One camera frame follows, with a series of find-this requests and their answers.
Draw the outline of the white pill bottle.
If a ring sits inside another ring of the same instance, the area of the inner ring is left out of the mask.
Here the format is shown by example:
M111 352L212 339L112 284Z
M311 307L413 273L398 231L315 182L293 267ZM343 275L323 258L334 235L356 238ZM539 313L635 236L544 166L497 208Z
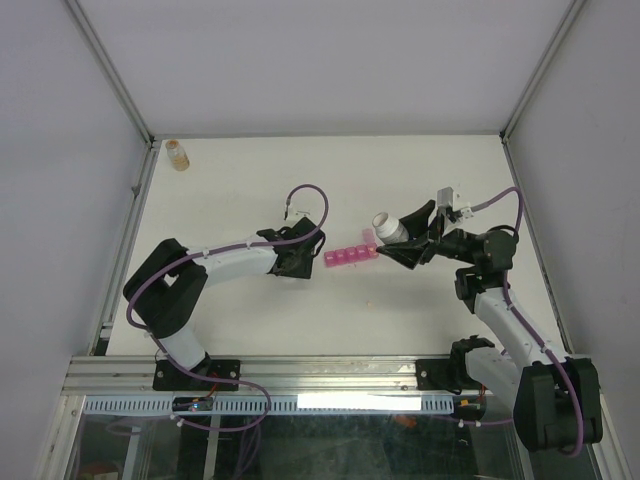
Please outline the white pill bottle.
M377 238L385 245L403 243L410 239L409 232L400 220L387 212L380 212L372 219Z

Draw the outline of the pink weekly pill organizer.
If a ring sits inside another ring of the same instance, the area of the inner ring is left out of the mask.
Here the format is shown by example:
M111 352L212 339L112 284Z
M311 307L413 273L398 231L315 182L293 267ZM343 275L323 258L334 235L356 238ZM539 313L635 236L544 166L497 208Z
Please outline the pink weekly pill organizer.
M374 231L371 228L363 229L359 244L326 251L323 254L324 265L326 268L334 268L377 259L377 247Z

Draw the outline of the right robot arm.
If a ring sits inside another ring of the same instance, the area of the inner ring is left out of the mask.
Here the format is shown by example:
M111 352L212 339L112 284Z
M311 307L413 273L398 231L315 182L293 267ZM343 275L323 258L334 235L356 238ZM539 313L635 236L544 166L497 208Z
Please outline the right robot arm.
M456 296L501 345L482 338L462 341L460 354L447 363L448 378L459 387L487 387L510 409L529 451L576 456L604 435L597 369L589 358L550 340L519 306L508 282L517 229L499 225L474 234L456 227L463 216L435 201L401 219L378 213L372 220L382 243L377 251L410 270L436 256L462 263L455 273Z

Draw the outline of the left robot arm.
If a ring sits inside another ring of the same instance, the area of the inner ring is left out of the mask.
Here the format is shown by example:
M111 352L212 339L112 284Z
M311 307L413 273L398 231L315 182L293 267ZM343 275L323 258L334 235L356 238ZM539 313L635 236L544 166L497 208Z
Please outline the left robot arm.
M158 244L123 289L127 321L148 333L166 356L156 362L153 388L236 391L240 362L213 359L189 326L201 294L257 275L308 280L325 241L320 227L304 217L222 247L198 251L174 238Z

